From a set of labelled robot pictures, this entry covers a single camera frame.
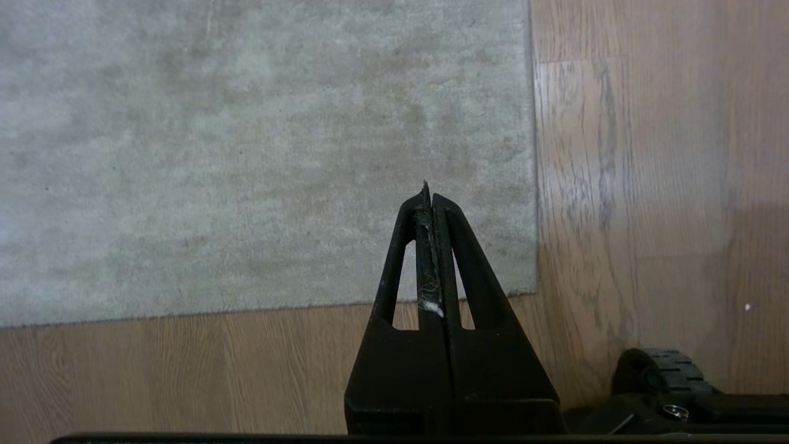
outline wooden floor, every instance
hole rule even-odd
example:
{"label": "wooden floor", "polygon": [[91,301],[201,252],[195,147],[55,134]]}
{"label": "wooden floor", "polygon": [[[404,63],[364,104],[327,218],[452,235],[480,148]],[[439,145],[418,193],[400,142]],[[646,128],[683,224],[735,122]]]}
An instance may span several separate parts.
{"label": "wooden floor", "polygon": [[[726,391],[789,391],[789,2],[532,9],[543,289],[511,302],[563,406],[603,399],[637,345]],[[2,440],[343,433],[368,313],[1,331]]]}

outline metal screw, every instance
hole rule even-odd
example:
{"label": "metal screw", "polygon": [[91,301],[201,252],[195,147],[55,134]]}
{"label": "metal screw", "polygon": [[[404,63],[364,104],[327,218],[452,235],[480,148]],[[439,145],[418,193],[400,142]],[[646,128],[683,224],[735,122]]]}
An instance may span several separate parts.
{"label": "metal screw", "polygon": [[688,416],[690,416],[690,412],[688,412],[686,409],[673,404],[664,405],[663,411],[681,421],[687,421]]}

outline wood grain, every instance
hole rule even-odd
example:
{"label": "wood grain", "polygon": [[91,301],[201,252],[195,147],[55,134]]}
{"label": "wood grain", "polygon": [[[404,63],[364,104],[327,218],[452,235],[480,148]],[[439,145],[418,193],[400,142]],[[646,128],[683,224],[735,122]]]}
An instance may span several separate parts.
{"label": "wood grain", "polygon": [[[564,407],[603,399],[631,345],[789,391],[787,20],[781,1],[533,2],[542,290],[510,302]],[[342,433],[369,310],[3,330],[0,427]]]}

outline gray rug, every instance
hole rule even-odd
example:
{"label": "gray rug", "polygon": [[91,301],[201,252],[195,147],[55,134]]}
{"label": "gray rug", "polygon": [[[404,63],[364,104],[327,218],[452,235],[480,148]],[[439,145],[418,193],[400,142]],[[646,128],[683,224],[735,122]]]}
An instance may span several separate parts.
{"label": "gray rug", "polygon": [[423,179],[536,289],[527,2],[0,5],[1,326],[372,301]]}

